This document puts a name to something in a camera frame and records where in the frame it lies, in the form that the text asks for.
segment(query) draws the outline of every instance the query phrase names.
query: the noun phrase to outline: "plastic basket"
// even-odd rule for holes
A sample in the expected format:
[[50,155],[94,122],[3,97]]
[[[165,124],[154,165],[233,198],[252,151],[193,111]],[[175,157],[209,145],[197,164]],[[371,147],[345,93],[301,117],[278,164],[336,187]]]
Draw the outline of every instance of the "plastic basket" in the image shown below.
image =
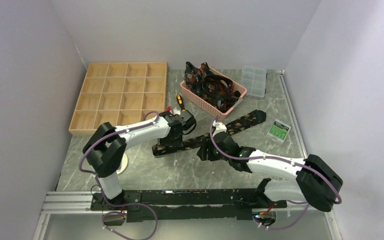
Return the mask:
[[[221,75],[223,77],[228,78],[227,76],[216,71],[214,68],[210,67],[210,69],[214,74]],[[213,116],[217,115],[218,120],[223,121],[233,111],[233,109],[236,108],[238,106],[238,104],[242,102],[244,95],[247,93],[247,89],[245,87],[241,86],[239,83],[236,83],[235,81],[233,81],[233,84],[234,84],[234,89],[240,92],[240,97],[237,100],[237,102],[225,113],[222,113],[217,108],[215,108],[214,106],[212,106],[211,104],[209,104],[208,102],[206,102],[205,100],[200,98],[199,96],[195,95],[195,93],[191,92],[186,87],[185,81],[182,81],[180,83],[180,87],[181,87],[181,92],[182,92],[183,97],[188,98],[193,103],[195,103],[196,105],[200,106],[202,109],[207,111],[209,114],[211,114]]]

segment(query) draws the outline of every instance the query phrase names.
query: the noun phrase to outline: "white wall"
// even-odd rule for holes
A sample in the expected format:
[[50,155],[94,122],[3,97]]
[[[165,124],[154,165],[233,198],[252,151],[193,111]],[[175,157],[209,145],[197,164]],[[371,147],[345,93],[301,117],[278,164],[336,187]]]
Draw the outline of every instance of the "white wall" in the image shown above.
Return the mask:
[[0,0],[0,240],[32,239],[85,68],[48,0]]
[[51,0],[85,62],[285,69],[320,0]]
[[384,0],[323,0],[285,80],[308,151],[344,181],[344,239],[384,239]]

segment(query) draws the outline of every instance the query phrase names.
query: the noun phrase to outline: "marble table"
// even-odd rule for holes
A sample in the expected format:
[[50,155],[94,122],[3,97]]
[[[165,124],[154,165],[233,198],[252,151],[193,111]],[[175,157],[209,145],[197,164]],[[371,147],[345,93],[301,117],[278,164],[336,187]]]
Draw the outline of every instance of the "marble table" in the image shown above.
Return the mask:
[[[242,70],[223,69],[218,71],[234,81],[241,81]],[[265,97],[257,99],[246,95],[238,107],[223,122],[229,123],[255,109],[263,110],[267,113],[266,122],[233,135],[233,139],[240,146],[254,147],[274,155],[301,158],[304,155],[298,143],[298,137],[293,130],[290,131],[282,145],[276,145],[265,137],[275,119],[293,126],[282,84],[276,77],[274,70],[268,70],[267,73]],[[181,93],[180,83],[182,80],[183,70],[168,71],[167,106],[179,108],[175,97],[176,94]],[[184,136],[183,139],[207,133],[213,116],[186,98],[184,103],[185,108],[195,116],[197,127],[194,132]],[[89,138],[87,136],[72,137],[56,191],[88,191],[95,184],[91,174],[82,173],[78,169],[82,149]],[[236,171],[225,161],[201,161],[197,156],[198,148],[155,158],[151,146],[156,143],[157,140],[155,139],[136,145],[126,151],[129,161],[128,168],[118,176],[124,189],[255,188],[263,178],[270,177],[264,174]],[[84,168],[92,169],[86,161]]]

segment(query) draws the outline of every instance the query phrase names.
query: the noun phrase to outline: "clear plastic box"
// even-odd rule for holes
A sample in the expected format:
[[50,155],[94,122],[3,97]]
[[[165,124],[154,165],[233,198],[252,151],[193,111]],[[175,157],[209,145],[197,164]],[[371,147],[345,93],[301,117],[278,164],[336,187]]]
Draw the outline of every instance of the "clear plastic box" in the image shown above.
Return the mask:
[[247,95],[262,98],[266,94],[266,78],[266,69],[244,66],[240,84],[248,90]]

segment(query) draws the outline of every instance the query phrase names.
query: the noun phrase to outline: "wooden tray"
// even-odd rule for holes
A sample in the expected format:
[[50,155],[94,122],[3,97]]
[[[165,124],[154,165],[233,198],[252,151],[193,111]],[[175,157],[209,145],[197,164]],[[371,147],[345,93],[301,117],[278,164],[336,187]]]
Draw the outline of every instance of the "wooden tray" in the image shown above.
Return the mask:
[[143,121],[149,111],[162,112],[166,83],[166,62],[93,62],[68,130],[73,135],[92,135],[105,122],[130,125]]

